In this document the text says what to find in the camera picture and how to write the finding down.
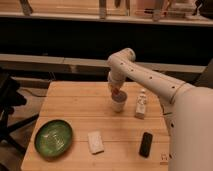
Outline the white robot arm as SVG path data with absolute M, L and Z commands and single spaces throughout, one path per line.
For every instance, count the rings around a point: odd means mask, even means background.
M 139 66 L 135 58 L 131 48 L 108 57 L 111 91 L 130 78 L 172 105 L 168 171 L 213 171 L 213 89 Z

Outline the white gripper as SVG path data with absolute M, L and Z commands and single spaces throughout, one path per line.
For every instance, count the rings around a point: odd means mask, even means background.
M 108 87 L 111 92 L 113 92 L 113 89 L 121 89 L 125 82 L 125 78 L 121 75 L 119 76 L 114 76 L 112 72 L 108 73 Z

